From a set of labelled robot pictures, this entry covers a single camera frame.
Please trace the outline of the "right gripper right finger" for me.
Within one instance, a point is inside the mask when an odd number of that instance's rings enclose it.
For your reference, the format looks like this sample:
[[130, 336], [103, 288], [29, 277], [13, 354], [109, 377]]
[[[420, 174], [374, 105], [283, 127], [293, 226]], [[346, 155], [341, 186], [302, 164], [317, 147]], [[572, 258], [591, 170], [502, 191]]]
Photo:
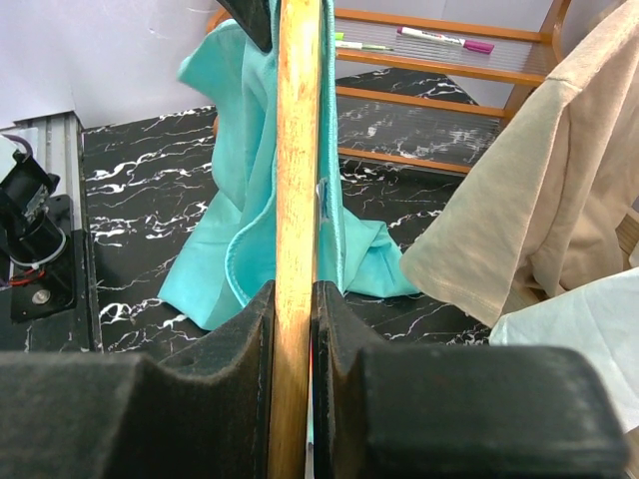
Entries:
[[318, 478], [620, 478], [629, 446], [574, 350], [386, 340], [313, 289]]

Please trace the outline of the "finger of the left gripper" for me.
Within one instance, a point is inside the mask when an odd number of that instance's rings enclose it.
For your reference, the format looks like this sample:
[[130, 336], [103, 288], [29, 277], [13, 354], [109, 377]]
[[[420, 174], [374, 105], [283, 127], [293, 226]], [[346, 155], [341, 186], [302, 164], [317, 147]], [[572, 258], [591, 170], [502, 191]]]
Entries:
[[218, 0], [261, 51], [273, 48], [269, 0]]

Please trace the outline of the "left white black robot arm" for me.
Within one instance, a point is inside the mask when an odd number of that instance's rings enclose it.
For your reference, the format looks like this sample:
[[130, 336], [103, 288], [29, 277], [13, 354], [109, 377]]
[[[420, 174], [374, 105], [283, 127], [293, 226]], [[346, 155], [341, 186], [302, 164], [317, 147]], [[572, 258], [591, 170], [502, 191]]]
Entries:
[[[182, 63], [182, 83], [216, 105], [220, 131], [211, 172], [217, 192], [159, 291], [199, 328], [244, 308], [275, 273], [276, 1], [227, 1], [227, 18]], [[49, 278], [66, 247], [47, 205], [57, 179], [27, 142], [5, 136], [1, 228], [10, 258]]]

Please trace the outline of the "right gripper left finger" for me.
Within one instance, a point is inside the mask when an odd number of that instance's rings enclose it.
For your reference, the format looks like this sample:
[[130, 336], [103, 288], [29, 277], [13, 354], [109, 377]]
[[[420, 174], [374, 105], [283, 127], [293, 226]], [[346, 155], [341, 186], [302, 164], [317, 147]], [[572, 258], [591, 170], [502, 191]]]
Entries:
[[5, 478], [263, 478], [275, 286], [157, 361], [139, 353], [1, 357]]

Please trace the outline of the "wooden hanger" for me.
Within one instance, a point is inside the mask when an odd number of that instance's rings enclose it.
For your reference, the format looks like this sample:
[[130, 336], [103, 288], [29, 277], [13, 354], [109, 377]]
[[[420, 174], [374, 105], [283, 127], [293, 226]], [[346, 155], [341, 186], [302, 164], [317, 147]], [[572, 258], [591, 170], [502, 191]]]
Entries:
[[322, 4], [281, 4], [277, 240], [268, 475], [302, 478], [310, 384]]

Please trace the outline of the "teal t shirt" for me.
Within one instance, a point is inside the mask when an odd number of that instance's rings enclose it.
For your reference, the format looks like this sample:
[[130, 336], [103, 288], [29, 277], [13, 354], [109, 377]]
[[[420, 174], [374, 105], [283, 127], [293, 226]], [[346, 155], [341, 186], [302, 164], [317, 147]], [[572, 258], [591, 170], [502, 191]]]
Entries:
[[[342, 292], [411, 295], [401, 251], [380, 221], [343, 204], [337, 154], [334, 7], [323, 5], [318, 276]], [[276, 273], [278, 55], [261, 51], [227, 20], [187, 57], [179, 80], [216, 106], [212, 201], [176, 257], [160, 299], [204, 330], [239, 313]]]

